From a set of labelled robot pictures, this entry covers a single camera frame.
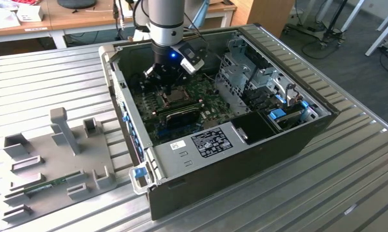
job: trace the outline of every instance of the motherboard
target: motherboard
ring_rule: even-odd
[[[134,93],[134,101],[154,145],[226,122],[235,115],[206,74],[191,76],[170,93],[158,88]]]

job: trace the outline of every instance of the blue tab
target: blue tab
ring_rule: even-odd
[[[270,112],[270,117],[273,120],[275,120],[277,118],[281,118],[282,116],[286,116],[286,113],[283,112],[282,109],[275,109]]]
[[[275,97],[281,100],[281,102],[285,104],[285,99],[279,96],[279,95],[275,95]]]
[[[124,122],[127,122],[127,121],[130,120],[130,116],[126,115],[126,116],[122,118],[122,120],[123,120]]]
[[[302,101],[301,105],[302,105],[304,108],[308,108],[310,106],[310,104],[306,101]]]
[[[143,177],[146,175],[147,175],[147,169],[144,167],[135,169],[135,178]]]

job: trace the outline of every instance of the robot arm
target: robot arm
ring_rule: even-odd
[[[139,0],[136,2],[134,23],[136,29],[148,28],[155,57],[152,67],[146,71],[147,77],[155,73],[163,74],[164,66],[168,66],[168,69],[180,65],[190,74],[203,66],[205,62],[198,52],[183,40],[183,30],[184,27],[199,27],[203,24],[207,7],[209,0]]]

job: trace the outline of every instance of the white label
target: white label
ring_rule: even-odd
[[[36,31],[36,30],[47,30],[47,28],[28,28],[24,31]]]
[[[186,146],[184,141],[180,140],[180,141],[172,143],[172,144],[170,145],[170,148],[171,148],[172,150],[176,150],[178,148],[184,147],[184,146]]]

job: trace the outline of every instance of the black object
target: black object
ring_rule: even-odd
[[[342,0],[342,2],[340,3],[338,9],[337,9],[336,15],[334,15],[334,17],[332,19],[330,25],[328,27],[328,30],[324,33],[324,37],[325,38],[334,37],[334,31],[333,31],[334,25],[336,25],[337,19],[338,19],[340,15],[341,15],[342,9],[344,9],[346,4],[348,4],[348,0]]]
[[[95,6],[96,0],[57,0],[57,4],[63,6],[64,8],[76,10],[76,9],[85,9]]]
[[[247,144],[253,144],[281,132],[259,112],[250,112],[231,119],[231,123]]]
[[[271,111],[283,107],[282,101],[266,86],[245,90],[242,100],[251,110]]]

